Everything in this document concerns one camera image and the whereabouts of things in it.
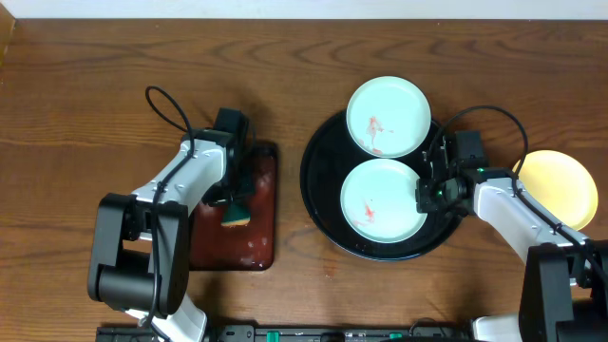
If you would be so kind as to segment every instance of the yellow sponge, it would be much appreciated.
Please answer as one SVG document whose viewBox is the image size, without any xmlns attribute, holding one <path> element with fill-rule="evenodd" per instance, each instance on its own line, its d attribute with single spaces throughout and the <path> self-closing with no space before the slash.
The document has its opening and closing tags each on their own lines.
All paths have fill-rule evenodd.
<svg viewBox="0 0 608 342">
<path fill-rule="evenodd" d="M 221 219 L 221 225 L 223 227 L 245 225 L 249 223 L 251 214 L 249 210 L 242 205 L 232 203 L 224 213 L 224 217 Z"/>
</svg>

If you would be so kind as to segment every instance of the wood grain surface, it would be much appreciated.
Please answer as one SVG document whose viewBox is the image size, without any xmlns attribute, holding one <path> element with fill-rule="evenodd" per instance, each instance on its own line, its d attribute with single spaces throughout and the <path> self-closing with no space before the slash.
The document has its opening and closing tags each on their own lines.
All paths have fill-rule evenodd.
<svg viewBox="0 0 608 342">
<path fill-rule="evenodd" d="M 4 55 L 7 53 L 7 47 L 9 46 L 14 25 L 15 18 L 13 18 L 10 12 L 0 4 L 0 66 L 4 60 Z"/>
<path fill-rule="evenodd" d="M 440 121 L 471 105 L 515 113 L 533 150 L 589 169 L 599 208 L 583 232 L 608 238 L 608 23 L 24 20 L 0 72 L 1 340 L 92 341 L 100 325 L 134 323 L 88 298 L 86 273 L 99 200 L 149 181 L 178 150 L 180 132 L 145 102 L 148 85 L 197 126 L 239 108 L 280 148 L 275 264 L 190 275 L 188 293 L 215 322 L 379 327 L 518 310 L 523 264 L 478 219 L 392 263 L 352 256 L 314 227 L 302 153 L 376 76 L 414 82 Z M 494 165 L 522 152 L 500 115 L 460 128 L 483 131 Z"/>
</svg>

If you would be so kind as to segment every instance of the black cable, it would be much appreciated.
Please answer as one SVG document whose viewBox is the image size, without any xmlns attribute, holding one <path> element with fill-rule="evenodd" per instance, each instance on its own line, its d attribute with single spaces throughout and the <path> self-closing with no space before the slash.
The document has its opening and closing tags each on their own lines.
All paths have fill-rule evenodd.
<svg viewBox="0 0 608 342">
<path fill-rule="evenodd" d="M 148 101 L 148 104 L 152 107 L 152 109 L 166 122 L 168 122 L 169 124 L 171 124 L 172 126 L 176 127 L 178 130 L 182 131 L 182 132 L 187 132 L 186 128 L 183 128 L 182 126 L 178 125 L 177 123 L 175 123 L 174 121 L 172 121 L 171 119 L 167 118 L 166 116 L 164 116 L 164 114 L 161 113 L 161 111 L 156 108 L 156 106 L 152 103 L 152 99 L 150 99 L 150 90 L 156 90 L 158 92 L 160 92 L 160 94 L 164 95 L 164 97 L 169 100 L 171 102 L 171 105 L 173 105 L 180 113 L 181 117 L 184 118 L 185 114 L 183 114 L 183 111 L 180 108 L 180 105 L 171 97 L 171 95 L 169 95 L 166 91 L 164 91 L 164 89 L 162 89 L 159 86 L 155 86 L 155 85 L 149 85 L 146 89 L 145 89 L 145 99 Z"/>
<path fill-rule="evenodd" d="M 413 337 L 413 336 L 414 336 L 414 330 L 415 330 L 416 328 L 418 328 L 418 323 L 420 323 L 420 322 L 422 322 L 422 321 L 429 321 L 429 322 L 434 323 L 434 324 L 435 324 L 435 326 L 436 326 L 437 328 L 439 328 L 439 330 L 441 331 L 441 334 L 442 334 L 444 337 L 447 337 L 446 332 L 444 332 L 444 328 L 442 328 L 442 327 L 438 326 L 438 325 L 437 325 L 437 321 L 436 321 L 436 320 L 434 320 L 434 319 L 432 319 L 432 318 L 430 318 L 430 317 L 422 317 L 422 318 L 418 318 L 418 319 L 416 319 L 416 321 L 414 322 L 414 324 L 412 324 L 412 325 L 411 325 L 411 327 L 409 327 L 409 336 L 411 336 L 411 337 Z"/>
<path fill-rule="evenodd" d="M 186 129 L 183 129 L 178 124 L 169 120 L 156 108 L 156 106 L 150 100 L 150 91 L 151 90 L 159 91 L 160 94 L 164 95 L 164 97 L 167 98 L 167 100 L 169 100 L 171 102 L 171 104 L 173 104 L 173 106 L 180 113 L 181 118 L 183 119 L 183 122 L 186 125 Z M 145 99 L 148 101 L 148 103 L 150 104 L 152 109 L 154 109 L 154 111 L 161 118 L 163 118 L 165 121 L 167 121 L 171 125 L 175 126 L 176 128 L 178 128 L 182 131 L 186 131 L 188 133 L 188 138 L 190 140 L 190 149 L 188 150 L 188 152 L 186 152 L 186 156 L 173 169 L 171 169 L 171 171 L 169 171 L 169 173 L 167 173 L 166 176 L 164 176 L 162 181 L 157 183 L 156 192 L 154 193 L 154 198 L 152 199 L 152 219 L 150 222 L 150 230 L 152 233 L 152 264 L 153 264 L 153 269 L 154 269 L 154 286 L 153 286 L 153 291 L 152 291 L 152 305 L 150 306 L 150 312 L 148 313 L 148 316 L 143 320 L 143 322 L 141 324 L 142 327 L 148 328 L 148 327 L 152 326 L 152 318 L 154 317 L 154 314 L 156 313 L 157 307 L 159 305 L 159 295 L 160 295 L 160 291 L 161 291 L 161 270 L 160 270 L 161 266 L 160 266 L 160 261 L 159 261 L 160 252 L 159 252 L 159 232 L 158 232 L 158 226 L 161 225 L 161 223 L 159 222 L 159 209 L 158 209 L 159 200 L 161 199 L 161 195 L 164 192 L 164 187 L 166 186 L 166 184 L 169 181 L 171 181 L 171 178 L 173 176 L 175 176 L 175 174 L 178 171 L 180 171 L 180 169 L 194 156 L 195 145 L 194 145 L 194 134 L 193 134 L 192 126 L 190 125 L 190 122 L 188 121 L 188 117 L 183 112 L 180 105 L 171 97 L 171 95 L 169 95 L 166 91 L 164 91 L 162 88 L 160 88 L 158 86 L 150 85 L 145 89 Z"/>
<path fill-rule="evenodd" d="M 161 330 L 154 324 L 150 324 L 150 328 L 152 328 L 152 332 L 154 332 L 158 337 L 162 338 L 164 342 L 171 342 L 171 338 L 161 332 Z"/>
<path fill-rule="evenodd" d="M 522 133 L 522 139 L 523 139 L 523 154 L 522 154 L 522 158 L 520 160 L 520 163 L 517 165 L 517 168 L 515 169 L 514 172 L 514 176 L 511 179 L 511 186 L 513 189 L 513 194 L 514 196 L 517 196 L 517 198 L 519 200 L 522 201 L 522 203 L 528 208 L 530 209 L 530 211 L 532 211 L 536 216 L 538 216 L 540 219 L 542 219 L 545 223 L 547 223 L 549 225 L 549 227 L 551 227 L 551 229 L 553 229 L 553 233 L 558 233 L 560 234 L 563 238 L 567 239 L 568 241 L 570 241 L 570 243 L 572 243 L 573 248 L 579 253 L 581 254 L 587 261 L 589 261 L 589 264 L 591 265 L 591 269 L 598 275 L 598 277 L 601 279 L 601 281 L 604 284 L 604 287 L 608 287 L 608 275 L 606 275 L 606 273 L 602 270 L 601 266 L 599 266 L 598 262 L 594 259 L 593 255 L 591 253 L 589 253 L 589 251 L 587 251 L 575 238 L 573 238 L 570 234 L 564 232 L 561 229 L 561 223 L 555 223 L 553 222 L 550 218 L 548 218 L 545 214 L 543 214 L 538 208 L 536 208 L 534 205 L 532 205 L 532 203 L 530 203 L 525 196 L 523 195 L 523 191 L 522 189 L 519 189 L 517 186 L 517 179 L 520 176 L 520 171 L 522 171 L 522 166 L 523 166 L 523 162 L 525 161 L 525 156 L 528 154 L 528 136 L 525 133 L 525 129 L 523 128 L 522 123 L 515 117 L 515 115 L 509 113 L 508 111 L 506 111 L 505 109 L 502 109 L 498 106 L 495 105 L 476 105 L 476 106 L 472 106 L 470 108 L 467 108 L 465 110 L 462 110 L 461 112 L 457 113 L 456 115 L 454 115 L 453 117 L 451 117 L 446 124 L 442 125 L 439 130 L 437 131 L 437 133 L 435 134 L 435 136 L 433 137 L 432 141 L 430 142 L 430 146 L 428 148 L 427 151 L 427 155 L 425 156 L 427 161 L 431 160 L 431 155 L 432 152 L 434 151 L 434 146 L 437 143 L 437 141 L 439 140 L 439 137 L 441 137 L 444 133 L 444 131 L 446 130 L 446 128 L 451 125 L 454 121 L 456 121 L 457 119 L 463 117 L 465 114 L 470 113 L 472 111 L 475 110 L 479 110 L 479 109 L 490 109 L 490 110 L 495 110 L 498 111 L 500 113 L 503 113 L 505 116 L 507 116 L 509 119 L 511 119 L 516 125 L 517 127 L 520 129 L 520 132 Z M 585 241 L 585 244 L 590 243 L 590 240 L 587 239 Z"/>
</svg>

